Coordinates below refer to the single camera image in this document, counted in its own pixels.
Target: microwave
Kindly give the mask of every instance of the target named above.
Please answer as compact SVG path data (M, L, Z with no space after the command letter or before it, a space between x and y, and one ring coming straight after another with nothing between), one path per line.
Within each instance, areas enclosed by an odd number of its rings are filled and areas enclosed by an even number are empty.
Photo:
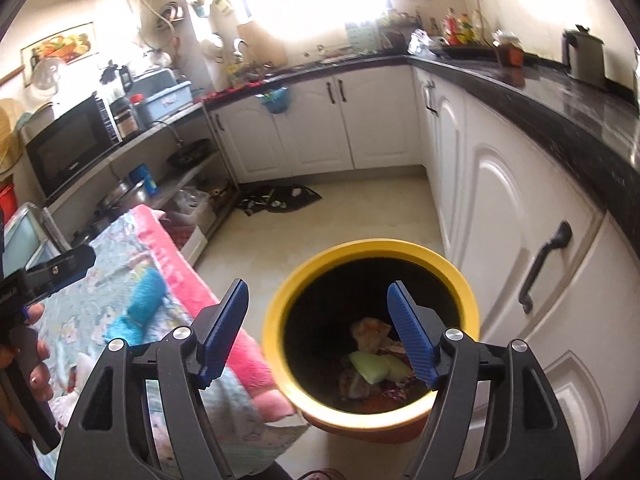
M51 204L121 142L109 106L94 92L28 139L25 149Z

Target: tiled floor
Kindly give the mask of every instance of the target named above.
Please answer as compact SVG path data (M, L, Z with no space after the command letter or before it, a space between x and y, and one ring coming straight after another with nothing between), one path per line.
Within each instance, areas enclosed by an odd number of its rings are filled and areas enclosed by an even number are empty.
M265 310L277 287L319 251L351 240L383 237L415 242L442 254L426 177L311 187L322 200L297 212L264 211L248 217L234 211L196 265L219 297L234 278L248 283L250 306L244 327L258 341ZM367 444L310 428L278 461L293 478L331 466L348 480L388 480L400 477L415 444Z

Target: yellow trash can rim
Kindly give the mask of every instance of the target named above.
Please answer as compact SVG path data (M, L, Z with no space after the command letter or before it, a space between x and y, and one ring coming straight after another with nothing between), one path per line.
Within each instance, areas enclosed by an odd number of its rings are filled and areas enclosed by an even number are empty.
M364 258L396 258L418 265L436 276L455 300L461 329L477 340L480 320L476 300L460 272L439 254L403 240L371 238L332 247L316 254L296 268L280 285L267 309L262 327L262 349L276 384L297 408L334 428L357 431L383 431L400 428L424 417L432 408L436 394L431 392L411 404L391 412L359 414L331 408L302 389L287 365L282 333L300 294L319 276L342 264Z

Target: silver screw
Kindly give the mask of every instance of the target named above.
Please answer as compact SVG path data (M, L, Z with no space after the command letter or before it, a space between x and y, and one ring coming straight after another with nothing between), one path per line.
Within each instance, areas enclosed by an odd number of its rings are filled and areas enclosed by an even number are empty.
M526 352L529 347L522 339L514 339L513 343L511 343L511 348L516 352L523 353Z
M462 330L457 328L448 328L444 335L447 336L447 339L451 339L452 341L460 341L464 337Z
M124 341L122 339L114 339L109 343L109 346L107 346L107 348L112 352L117 352L123 346L124 346Z
M187 339L191 335L191 329L186 326L179 326L174 330L174 339Z

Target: wall decoration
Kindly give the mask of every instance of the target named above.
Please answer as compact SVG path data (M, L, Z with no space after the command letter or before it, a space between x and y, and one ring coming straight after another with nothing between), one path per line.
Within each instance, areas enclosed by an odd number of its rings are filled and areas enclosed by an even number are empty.
M30 85L33 69L43 59L57 57L69 64L97 53L93 23L84 23L47 36L20 51L24 85Z

